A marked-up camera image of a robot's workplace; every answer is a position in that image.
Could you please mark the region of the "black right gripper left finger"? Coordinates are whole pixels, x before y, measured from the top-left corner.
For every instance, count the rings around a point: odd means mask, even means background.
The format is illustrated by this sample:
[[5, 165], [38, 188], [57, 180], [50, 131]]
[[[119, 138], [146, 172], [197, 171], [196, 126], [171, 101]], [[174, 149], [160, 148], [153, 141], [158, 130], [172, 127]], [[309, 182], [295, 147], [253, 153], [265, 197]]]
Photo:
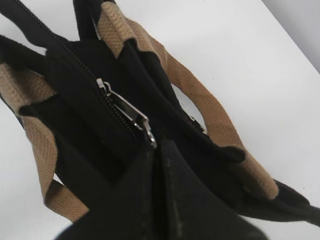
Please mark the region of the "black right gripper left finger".
[[154, 226], [154, 149], [143, 143], [132, 165], [109, 196], [65, 229], [59, 240], [159, 240]]

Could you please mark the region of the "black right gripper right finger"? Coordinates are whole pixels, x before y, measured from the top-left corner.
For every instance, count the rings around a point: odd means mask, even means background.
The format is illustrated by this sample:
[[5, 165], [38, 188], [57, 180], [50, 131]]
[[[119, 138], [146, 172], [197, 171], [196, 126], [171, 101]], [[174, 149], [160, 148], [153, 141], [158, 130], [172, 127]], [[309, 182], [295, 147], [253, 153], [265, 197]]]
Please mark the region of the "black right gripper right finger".
[[263, 240], [265, 234], [220, 201], [188, 166], [173, 140], [159, 144], [169, 240]]

